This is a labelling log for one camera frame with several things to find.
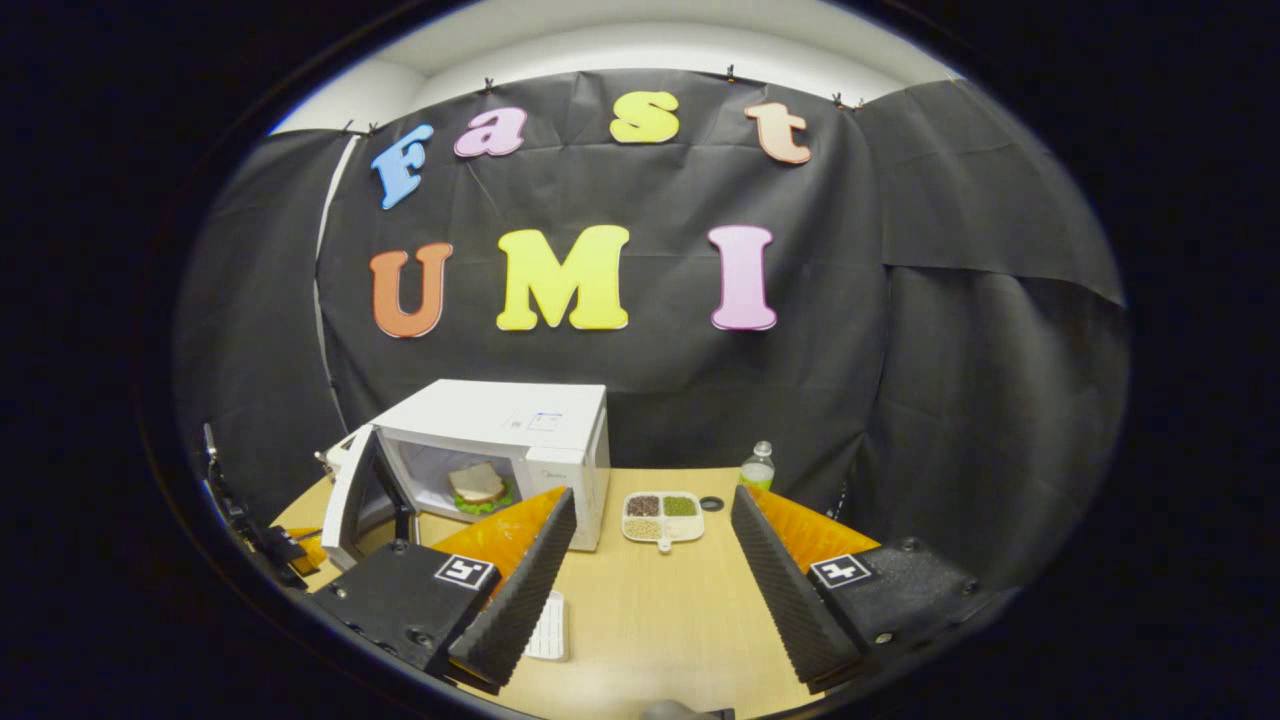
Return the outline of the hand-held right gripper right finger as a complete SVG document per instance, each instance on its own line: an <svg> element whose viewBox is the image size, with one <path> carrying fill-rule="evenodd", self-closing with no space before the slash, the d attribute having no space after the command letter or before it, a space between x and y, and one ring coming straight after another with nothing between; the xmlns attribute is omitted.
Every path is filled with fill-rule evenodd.
<svg viewBox="0 0 1280 720"><path fill-rule="evenodd" d="M731 524L794 671L814 693L902 676L1006 602L922 539L879 542L753 486L736 489Z"/></svg>

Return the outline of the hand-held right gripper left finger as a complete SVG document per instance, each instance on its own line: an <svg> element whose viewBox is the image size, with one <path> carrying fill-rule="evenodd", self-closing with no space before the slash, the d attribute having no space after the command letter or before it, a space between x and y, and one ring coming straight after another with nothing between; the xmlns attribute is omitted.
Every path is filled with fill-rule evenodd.
<svg viewBox="0 0 1280 720"><path fill-rule="evenodd" d="M401 664L498 694L532 637L576 529L575 492L557 487L434 546L394 539L310 598Z"/></svg>

